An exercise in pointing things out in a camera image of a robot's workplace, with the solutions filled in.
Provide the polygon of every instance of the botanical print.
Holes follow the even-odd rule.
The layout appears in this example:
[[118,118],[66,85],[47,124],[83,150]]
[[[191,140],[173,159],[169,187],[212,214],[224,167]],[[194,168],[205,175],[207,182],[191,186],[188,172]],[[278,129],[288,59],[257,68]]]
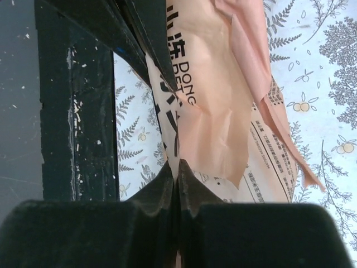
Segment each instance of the botanical print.
[[330,64],[341,67],[334,73],[337,80],[330,82],[329,97],[336,105],[345,107],[337,119],[354,130],[357,127],[357,21],[345,17],[344,21],[328,25],[324,33],[326,43],[320,46],[320,53],[329,58]]
[[303,43],[303,45],[309,42],[316,35],[328,17],[336,18],[336,16],[340,15],[341,12],[346,9],[348,0],[311,0],[311,2],[312,7],[316,12],[314,22],[316,23],[317,29],[311,37]]
[[[269,47],[275,55],[283,55],[271,60],[272,72],[284,88],[291,137],[326,187],[324,193],[316,187],[304,188],[298,167],[293,201],[324,207],[356,261],[357,2],[302,0],[300,6],[293,4],[286,7],[285,1],[264,0],[268,39],[298,36],[292,44]],[[275,10],[285,12],[277,17]],[[283,18],[281,25],[278,18]]]
[[267,20],[267,33],[268,33],[268,45],[270,50],[270,62],[280,61],[280,60],[287,60],[290,57],[288,56],[281,56],[272,51],[277,49],[278,47],[285,46],[290,44],[294,40],[298,39],[301,34],[290,36],[290,37],[275,37],[278,32],[279,27],[284,27],[286,23],[286,19],[289,17],[290,10],[293,7],[295,0],[292,0],[289,5],[284,8],[281,12],[268,16],[267,11],[272,11],[270,4],[276,4],[276,0],[266,0],[264,1],[264,7],[266,8],[266,20]]
[[151,90],[124,60],[114,57],[119,197],[126,200],[155,178],[163,155]]
[[[117,90],[115,91],[115,99],[116,100],[120,100],[120,94],[125,89],[126,89],[125,86],[121,86],[121,87],[117,88]],[[116,112],[117,112],[116,118],[117,118],[117,124],[119,125],[119,128],[117,128],[119,172],[134,170],[133,167],[125,166],[122,163],[122,160],[137,156],[138,154],[140,154],[143,151],[143,150],[137,150],[137,151],[124,150],[126,142],[129,142],[134,135],[135,128],[139,121],[139,117],[137,117],[136,120],[126,129],[120,128],[122,126],[122,120],[125,120],[124,115],[127,114],[128,106],[134,98],[135,98],[134,95],[130,95],[129,97],[122,100],[121,102],[117,101],[117,105],[116,105]]]
[[319,98],[312,98],[309,100],[306,100],[306,96],[305,93],[302,92],[301,94],[301,101],[299,102],[289,102],[286,107],[290,107],[292,106],[292,108],[294,109],[295,112],[308,112],[310,109],[313,111],[317,111],[317,108],[313,105],[311,105],[312,103],[314,103],[315,101],[317,101]]

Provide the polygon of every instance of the black metal frame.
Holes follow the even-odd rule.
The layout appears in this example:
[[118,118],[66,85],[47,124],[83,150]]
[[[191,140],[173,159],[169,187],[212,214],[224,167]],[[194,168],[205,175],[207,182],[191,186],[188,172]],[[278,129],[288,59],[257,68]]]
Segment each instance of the black metal frame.
[[118,200],[113,53],[35,0],[44,200]]

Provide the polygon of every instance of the black lettering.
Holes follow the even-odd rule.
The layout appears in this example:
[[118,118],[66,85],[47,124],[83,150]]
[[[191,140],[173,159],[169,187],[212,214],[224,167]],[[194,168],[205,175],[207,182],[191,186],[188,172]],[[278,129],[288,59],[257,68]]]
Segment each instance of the black lettering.
[[160,113],[160,107],[157,105],[155,105],[155,112],[156,114]]
[[196,98],[193,96],[189,96],[189,98],[187,99],[187,102],[190,103],[191,105],[196,104]]
[[173,117],[173,114],[171,111],[168,111],[166,112],[166,115],[167,115],[167,118],[168,118],[168,121],[170,122],[173,130],[176,132],[176,135],[175,135],[175,148],[174,148],[174,156],[175,157],[178,157],[179,155],[179,134],[178,134],[178,129],[177,129],[177,123],[176,123],[176,120],[177,120],[177,111],[176,111],[176,120],[175,118]]
[[166,100],[166,102],[171,105],[171,103],[172,103],[175,99],[176,99],[175,96],[174,96],[174,95],[171,95],[171,96]]
[[182,93],[184,93],[184,87],[181,84],[177,84],[177,91],[182,91]]
[[195,94],[195,92],[192,91],[193,88],[194,88],[193,85],[186,85],[186,86],[184,86],[184,88],[185,88],[185,89],[186,89],[186,88],[189,88],[189,89],[190,89],[190,91],[189,91],[188,93],[186,93],[186,96]]
[[177,59],[180,56],[186,56],[185,53],[185,41],[181,38],[182,34],[179,32],[173,36],[167,37],[168,48],[171,55],[171,60]]
[[185,83],[185,84],[189,84],[191,81],[192,81],[192,77],[190,76],[190,74],[184,74],[182,76],[182,81]]
[[185,73],[187,71],[190,70],[190,64],[188,61],[184,62],[184,63],[179,63],[178,64],[178,69],[180,70],[180,72]]
[[165,82],[162,81],[160,82],[160,88],[163,92],[169,92],[170,90],[168,89],[168,87],[166,86]]
[[[172,10],[173,10],[173,6],[169,6],[169,7],[166,9],[166,13],[170,13]],[[172,13],[172,14],[170,14],[170,15],[167,16],[167,22],[169,23],[169,24],[167,25],[167,29],[173,28],[173,22],[172,22],[172,20],[173,20],[174,18],[177,18],[178,16],[179,16],[179,13],[178,13],[178,12],[174,12],[174,13]]]
[[181,80],[180,76],[176,76],[175,79],[176,79],[176,84],[181,84],[182,83],[182,80]]

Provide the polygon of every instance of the crumpled paper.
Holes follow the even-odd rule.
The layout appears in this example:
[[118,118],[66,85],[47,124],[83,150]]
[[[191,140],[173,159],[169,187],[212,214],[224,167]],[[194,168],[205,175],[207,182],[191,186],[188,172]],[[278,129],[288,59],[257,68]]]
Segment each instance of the crumpled paper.
[[265,124],[300,164],[305,185],[323,189],[290,139],[284,109],[278,114],[267,96],[272,78],[262,0],[167,0],[167,12],[176,94],[149,55],[147,64],[174,177],[182,158],[194,171],[238,187],[248,161],[254,100]]

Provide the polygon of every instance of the fern leaf pattern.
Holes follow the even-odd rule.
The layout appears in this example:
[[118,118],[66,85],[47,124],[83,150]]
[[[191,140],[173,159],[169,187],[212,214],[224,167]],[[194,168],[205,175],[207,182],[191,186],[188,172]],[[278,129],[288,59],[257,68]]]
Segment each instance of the fern leaf pattern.
[[138,151],[119,150],[119,152],[118,152],[118,160],[121,161],[121,160],[132,158],[132,157],[137,156],[138,154],[140,154],[142,151],[143,151],[143,149],[138,150]]
[[118,170],[119,170],[119,172],[132,171],[132,170],[134,170],[134,168],[128,167],[128,166],[125,166],[125,165],[119,163]]
[[142,172],[140,173],[143,181],[141,182],[141,187],[142,189],[145,185],[147,185],[150,181],[152,181],[155,177],[156,174],[153,173],[148,165],[141,165]]
[[120,149],[125,146],[126,141],[130,141],[130,139],[133,137],[136,125],[139,122],[139,118],[140,117],[138,117],[134,121],[134,123],[132,123],[132,125],[130,127],[126,128],[125,130],[117,130],[117,140],[118,140],[118,146]]
[[156,131],[160,131],[159,126],[158,126],[158,122],[157,122],[156,112],[155,112],[155,109],[154,109],[153,95],[152,95],[152,91],[151,91],[150,88],[146,87],[145,92],[141,96],[141,100],[142,100],[143,103],[150,105],[150,108],[148,109],[149,113],[148,113],[148,117],[147,117],[147,122],[151,126],[155,126]]
[[130,95],[117,105],[117,122],[120,126],[122,125],[121,120],[125,120],[124,114],[127,114],[128,105],[134,98],[134,95]]
[[267,12],[272,11],[271,3],[276,4],[276,1],[269,1],[269,2],[270,3],[268,3],[267,0],[264,1],[264,9],[266,12],[266,21],[267,21],[268,46],[271,52],[269,56],[270,62],[275,63],[277,61],[287,60],[290,57],[281,56],[276,53],[273,53],[272,51],[280,47],[286,46],[291,42],[294,42],[299,37],[301,37],[301,34],[291,37],[286,37],[286,38],[275,37],[275,35],[278,32],[278,28],[284,27],[284,24],[287,22],[287,19],[291,13],[295,0],[291,0],[288,6],[284,8],[281,12],[278,12],[277,14],[270,15],[270,16],[267,15]]
[[154,156],[157,159],[157,165],[160,167],[163,166],[165,161],[163,159],[163,146],[161,142],[157,143],[157,149],[154,152]]

